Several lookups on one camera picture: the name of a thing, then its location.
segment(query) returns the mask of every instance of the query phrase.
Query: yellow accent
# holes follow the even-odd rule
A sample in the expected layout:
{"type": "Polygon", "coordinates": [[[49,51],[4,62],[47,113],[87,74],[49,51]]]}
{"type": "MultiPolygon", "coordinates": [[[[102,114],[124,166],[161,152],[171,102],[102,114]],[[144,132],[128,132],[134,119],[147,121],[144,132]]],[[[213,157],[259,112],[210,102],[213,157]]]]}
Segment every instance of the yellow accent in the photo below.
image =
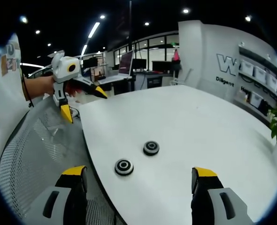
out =
{"type": "Polygon", "coordinates": [[[71,111],[69,109],[69,105],[60,106],[62,117],[65,118],[68,122],[73,123],[73,118],[71,111]]]}
{"type": "Polygon", "coordinates": [[[194,167],[194,168],[197,170],[198,176],[200,176],[200,177],[217,177],[218,176],[215,172],[213,172],[209,169],[204,169],[204,168],[200,168],[200,167],[194,167]]]}
{"type": "Polygon", "coordinates": [[[76,68],[76,64],[75,64],[75,63],[70,64],[70,65],[68,66],[68,72],[69,72],[69,73],[71,73],[71,72],[69,71],[69,68],[70,68],[71,66],[73,66],[73,65],[74,65],[75,68],[76,68]]]}
{"type": "Polygon", "coordinates": [[[100,92],[102,95],[104,95],[105,97],[107,97],[107,94],[105,93],[105,91],[103,91],[103,89],[99,86],[96,87],[96,91],[100,92]]]}
{"type": "Polygon", "coordinates": [[[86,168],[85,165],[72,167],[64,171],[62,175],[81,175],[81,172],[84,168],[86,168]]]}

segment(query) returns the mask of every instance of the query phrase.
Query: pink object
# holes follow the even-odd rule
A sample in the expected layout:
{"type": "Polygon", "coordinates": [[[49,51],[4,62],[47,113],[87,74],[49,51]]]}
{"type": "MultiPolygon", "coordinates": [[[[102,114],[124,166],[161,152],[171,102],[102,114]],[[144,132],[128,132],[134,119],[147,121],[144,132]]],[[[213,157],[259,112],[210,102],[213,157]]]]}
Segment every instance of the pink object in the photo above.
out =
{"type": "Polygon", "coordinates": [[[178,54],[177,49],[174,51],[173,60],[174,60],[174,61],[180,60],[180,57],[179,57],[179,54],[178,54]]]}

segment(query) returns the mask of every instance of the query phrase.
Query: black ceiling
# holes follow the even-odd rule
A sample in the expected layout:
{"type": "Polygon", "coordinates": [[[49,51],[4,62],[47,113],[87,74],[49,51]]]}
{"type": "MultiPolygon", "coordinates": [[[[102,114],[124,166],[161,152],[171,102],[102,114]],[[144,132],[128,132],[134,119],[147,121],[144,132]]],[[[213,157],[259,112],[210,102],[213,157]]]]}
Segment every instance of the black ceiling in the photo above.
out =
{"type": "MultiPolygon", "coordinates": [[[[218,24],[244,30],[270,43],[277,50],[277,5],[250,1],[215,2],[199,0],[133,0],[132,40],[177,30],[177,22],[201,20],[203,23],[218,24]],[[182,9],[192,11],[185,15],[182,9]],[[251,22],[245,21],[252,15],[251,22]]],[[[22,5],[12,3],[3,10],[2,30],[14,28],[18,34],[22,51],[22,62],[47,65],[51,59],[46,56],[63,49],[66,55],[79,55],[87,36],[101,14],[106,19],[89,43],[86,53],[102,51],[107,47],[115,30],[115,21],[127,9],[128,0],[61,1],[49,4],[22,5]],[[25,15],[28,23],[18,22],[18,16],[25,15]]]]}

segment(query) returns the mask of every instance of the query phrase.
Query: laptop screen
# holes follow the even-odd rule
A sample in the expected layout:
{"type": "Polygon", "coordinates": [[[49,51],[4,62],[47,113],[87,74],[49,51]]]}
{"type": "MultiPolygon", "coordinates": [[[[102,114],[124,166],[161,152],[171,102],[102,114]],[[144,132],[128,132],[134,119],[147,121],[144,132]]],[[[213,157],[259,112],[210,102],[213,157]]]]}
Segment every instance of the laptop screen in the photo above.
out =
{"type": "Polygon", "coordinates": [[[133,59],[133,50],[121,56],[119,75],[130,76],[133,59]]]}

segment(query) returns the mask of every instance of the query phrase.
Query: white table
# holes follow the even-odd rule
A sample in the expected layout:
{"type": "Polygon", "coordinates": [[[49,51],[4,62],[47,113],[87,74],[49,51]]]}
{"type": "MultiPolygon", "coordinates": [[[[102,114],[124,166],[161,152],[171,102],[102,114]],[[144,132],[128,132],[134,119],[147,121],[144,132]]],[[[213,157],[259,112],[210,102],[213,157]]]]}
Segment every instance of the white table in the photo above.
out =
{"type": "Polygon", "coordinates": [[[131,225],[190,225],[192,167],[213,170],[258,221],[277,192],[270,130],[220,98],[186,86],[130,92],[80,107],[86,143],[115,208],[131,225]],[[142,149],[157,141],[153,157],[142,149]],[[122,177],[121,158],[134,164],[122,177]]]}

